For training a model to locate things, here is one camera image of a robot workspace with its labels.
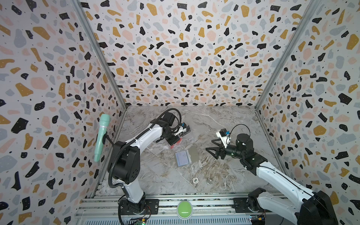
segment metal frame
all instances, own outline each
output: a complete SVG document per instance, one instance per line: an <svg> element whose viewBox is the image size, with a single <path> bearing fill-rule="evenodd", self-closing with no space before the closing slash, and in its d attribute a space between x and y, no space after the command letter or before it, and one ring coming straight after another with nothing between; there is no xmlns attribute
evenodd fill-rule
<svg viewBox="0 0 360 225"><path fill-rule="evenodd" d="M290 54L296 47L297 42L300 40L302 34L306 30L307 24L309 23L312 16L315 14L315 11L318 9L318 6L320 5L321 2L322 2L322 0L311 0L310 1L309 5L307 6L307 8L302 16L302 19L300 20L299 25L296 28L296 31L294 32L293 37L291 38L289 44L286 46L285 51L282 54L278 65L276 66L270 79L267 81L267 84L266 84L259 100L256 103L256 110L259 110L262 103L265 101L267 94L270 92L270 90L273 86L273 83L279 77L284 64L286 63Z"/></svg>
<svg viewBox="0 0 360 225"><path fill-rule="evenodd" d="M286 198L280 192L270 192L279 198ZM118 217L118 200L121 196L104 196L82 200L76 219ZM193 205L193 216L215 215L258 215L259 213L236 213L232 208L233 198L247 198L248 193L219 194L174 194L147 195L147 199L159 199L157 217L176 216L176 207L180 201L188 200Z"/></svg>
<svg viewBox="0 0 360 225"><path fill-rule="evenodd" d="M112 73L110 71L108 63L106 62L105 56L103 55L103 53L99 47L99 44L96 41L94 32L91 29L90 23L87 20L85 12L80 5L80 1L79 0L71 0L71 3L72 3L73 9L74 9L77 17L79 18L80 24L85 31L86 36L88 37L89 42L90 42L91 46L93 47L95 54L101 64L102 68L105 71L106 76L108 77L110 85L113 88L113 90L116 94L116 97L118 99L118 102L120 103L121 107L125 111L127 108L127 105L125 104L124 99L121 95L121 92L119 91L119 88L117 87L116 81L114 80L114 77L112 76Z"/></svg>

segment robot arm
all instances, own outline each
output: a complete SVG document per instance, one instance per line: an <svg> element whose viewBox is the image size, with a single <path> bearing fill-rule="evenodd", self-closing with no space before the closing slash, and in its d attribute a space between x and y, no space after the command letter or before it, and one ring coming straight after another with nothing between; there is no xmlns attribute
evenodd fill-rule
<svg viewBox="0 0 360 225"><path fill-rule="evenodd" d="M171 110L177 111L179 118L170 113L169 111ZM175 119L177 120L177 126L171 128ZM99 129L95 148L96 159L100 158L105 138L109 139L106 134L109 117L103 114L100 118L100 124L102 126L100 127L101 129ZM127 198L127 207L132 212L140 213L145 206L145 194L137 178L140 172L141 153L156 139L160 138L158 141L166 139L170 145L174 145L180 140L181 136L189 132L190 126L181 122L180 112L177 109L170 108L163 112L158 118L152 120L147 128L136 137L125 142L117 141L116 143L112 143L109 139L113 145L113 150L108 165L108 183L111 188L120 186L123 189ZM113 178L117 180L116 184L113 184Z"/></svg>
<svg viewBox="0 0 360 225"><path fill-rule="evenodd" d="M253 141L247 134L238 134L236 145L230 144L226 129L217 131L218 139L211 142L218 147L206 148L216 159L226 155L240 159L240 163L255 176L269 182L283 193L288 200L273 196L262 188L248 195L248 208L257 212L270 210L294 224L338 225L330 198L324 192L313 192L279 171L266 158L254 152Z"/></svg>

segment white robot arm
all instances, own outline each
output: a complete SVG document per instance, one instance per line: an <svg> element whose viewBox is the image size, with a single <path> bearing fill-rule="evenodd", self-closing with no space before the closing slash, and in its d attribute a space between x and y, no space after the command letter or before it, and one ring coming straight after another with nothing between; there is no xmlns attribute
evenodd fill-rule
<svg viewBox="0 0 360 225"><path fill-rule="evenodd" d="M279 171L266 158L254 152L250 135L238 134L236 145L230 144L231 132L221 129L216 133L218 139L211 142L218 147L206 148L216 159L226 155L240 159L240 163L254 175L269 182L283 193L288 200L273 196L262 188L248 195L247 207L257 212L260 209L272 211L294 224L338 225L330 198L324 192L313 192Z"/></svg>

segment black cable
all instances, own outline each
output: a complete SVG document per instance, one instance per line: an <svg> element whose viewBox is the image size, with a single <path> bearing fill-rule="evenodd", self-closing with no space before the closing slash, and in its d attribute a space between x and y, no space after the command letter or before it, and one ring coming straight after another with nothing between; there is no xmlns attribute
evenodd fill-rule
<svg viewBox="0 0 360 225"><path fill-rule="evenodd" d="M120 221L120 224L121 225L124 225L124 222L122 221L122 219L121 219L121 205L120 205L120 200L124 197L125 195L123 195L123 196L121 196L120 198L119 198L119 200L117 201L117 203L118 203L118 205L119 205L119 207L117 208L117 214L118 214L118 217L119 217L119 221Z"/></svg>
<svg viewBox="0 0 360 225"><path fill-rule="evenodd" d="M171 111L171 110L175 110L175 111L179 114L179 123L178 123L178 126L180 126L180 125L181 125L181 114L180 114L179 110L177 110L177 109L175 109L175 108L170 108L170 109L165 110L162 114L160 114L160 116L159 116L158 118L156 118L156 120L153 122L153 124L150 126L150 128L153 128L153 127L155 126L156 122L158 122L158 121L161 119L161 117L162 117L163 115L165 115L165 113L167 113L167 112L169 112L169 111Z"/></svg>
<svg viewBox="0 0 360 225"><path fill-rule="evenodd" d="M282 224L283 224L283 222L284 222L284 218L283 218L283 220L281 221L281 223L280 223L279 225L282 225Z"/></svg>
<svg viewBox="0 0 360 225"><path fill-rule="evenodd" d="M260 166L260 167L264 167L267 168L269 170L275 171L269 167L266 166ZM280 174L282 177L284 177L286 180L288 180L290 183L292 183L289 179L287 179L284 175L282 175L281 173L279 173L278 171L276 171L276 173ZM296 186L299 190L302 190L301 188L299 188L296 184L292 183L294 186ZM307 193L306 191L302 190L305 194L308 194L310 197L312 197L313 199L315 199L317 202L319 202L319 204L328 212L329 216L331 217L331 219L335 222L334 217L330 214L329 210L319 201L317 200L313 195L310 195L309 193Z"/></svg>
<svg viewBox="0 0 360 225"><path fill-rule="evenodd" d="M234 126L234 127L232 128L232 130L230 131L230 134L229 134L228 137L226 138L226 144L230 144L230 142L228 143L228 138L230 137L231 133L233 132L233 129L234 129L235 127L239 126L239 125L244 125L244 126L246 126L245 124L242 124L242 123L239 123L238 125ZM246 140L246 141L248 141L248 140L250 139L251 131L250 131L250 129L249 129L248 126L246 126L246 127L247 127L247 129L249 130L249 138Z"/></svg>

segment black speckle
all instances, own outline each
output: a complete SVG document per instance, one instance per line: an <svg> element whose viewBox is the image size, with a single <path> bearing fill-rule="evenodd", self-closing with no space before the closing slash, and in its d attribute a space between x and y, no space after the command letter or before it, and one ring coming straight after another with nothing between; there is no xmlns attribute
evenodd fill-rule
<svg viewBox="0 0 360 225"><path fill-rule="evenodd" d="M100 4L100 6L101 6L101 7L110 7L109 0L103 1L103 2Z"/></svg>
<svg viewBox="0 0 360 225"><path fill-rule="evenodd" d="M70 19L70 17L68 16L67 13L59 14L59 16L60 16L60 18L61 18L62 20L64 20L64 19Z"/></svg>
<svg viewBox="0 0 360 225"><path fill-rule="evenodd" d="M15 5L11 6L11 10L13 10L18 15L22 14L22 11L20 9L18 9Z"/></svg>
<svg viewBox="0 0 360 225"><path fill-rule="evenodd" d="M191 24L188 24L185 28L186 31L190 32L190 27L191 27Z"/></svg>
<svg viewBox="0 0 360 225"><path fill-rule="evenodd" d="M81 6L90 9L89 3L81 3Z"/></svg>
<svg viewBox="0 0 360 225"><path fill-rule="evenodd" d="M270 11L272 10L272 11L276 11L276 12L278 12L278 11L279 11L279 9L280 9L280 6L276 6L276 5L272 5L272 6L270 6Z"/></svg>
<svg viewBox="0 0 360 225"><path fill-rule="evenodd" d="M344 94L344 93L339 94L338 97L339 97L341 103L345 103L345 104L347 104L347 105L348 105L348 104L351 102L351 100L352 100L351 97L347 96L347 95Z"/></svg>
<svg viewBox="0 0 360 225"><path fill-rule="evenodd" d="M349 157L349 155L347 154L347 152L339 152L338 155L335 157L335 159L343 159Z"/></svg>
<svg viewBox="0 0 360 225"><path fill-rule="evenodd" d="M108 45L106 44L106 42L100 42L99 43L99 46L101 47L101 48L107 48L108 47Z"/></svg>
<svg viewBox="0 0 360 225"><path fill-rule="evenodd" d="M52 180L49 180L47 183L46 183L46 186L48 186L51 190L54 189L54 184L55 184L55 178L52 179Z"/></svg>
<svg viewBox="0 0 360 225"><path fill-rule="evenodd" d="M178 9L186 9L187 10L187 6L188 6L187 4L183 4L183 3L178 3L177 4Z"/></svg>
<svg viewBox="0 0 360 225"><path fill-rule="evenodd" d="M322 18L320 17L320 18L314 18L312 21L314 22L314 23L319 23L320 22L320 20L322 20Z"/></svg>
<svg viewBox="0 0 360 225"><path fill-rule="evenodd" d="M340 8L337 8L334 12L332 12L332 15L337 14L340 11Z"/></svg>
<svg viewBox="0 0 360 225"><path fill-rule="evenodd" d="M35 111L42 110L43 108L45 108L45 102L44 101L42 101L42 102L40 102L38 104L35 104L35 106L34 106Z"/></svg>
<svg viewBox="0 0 360 225"><path fill-rule="evenodd" d="M23 203L23 211L30 208L30 197L23 198L21 202Z"/></svg>
<svg viewBox="0 0 360 225"><path fill-rule="evenodd" d="M203 2L203 3L200 3L198 5L198 8L206 8L206 4L207 4L207 1Z"/></svg>
<svg viewBox="0 0 360 225"><path fill-rule="evenodd" d="M33 0L26 0L26 3L29 6L30 10L34 12L34 8L36 8L36 2Z"/></svg>
<svg viewBox="0 0 360 225"><path fill-rule="evenodd" d="M46 199L40 200L39 203L37 204L38 206L42 206L45 204Z"/></svg>
<svg viewBox="0 0 360 225"><path fill-rule="evenodd" d="M26 119L19 118L13 128L11 128L11 132L18 134L20 131L25 130L28 122Z"/></svg>
<svg viewBox="0 0 360 225"><path fill-rule="evenodd" d="M179 46L182 48L187 48L187 47L189 47L189 44L187 42L181 42L181 43L179 43Z"/></svg>
<svg viewBox="0 0 360 225"><path fill-rule="evenodd" d="M293 7L290 8L290 10L299 10L301 4L300 5L295 5Z"/></svg>
<svg viewBox="0 0 360 225"><path fill-rule="evenodd" d="M139 33L142 34L142 35L145 35L145 30L144 30L143 27L140 27L140 32Z"/></svg>

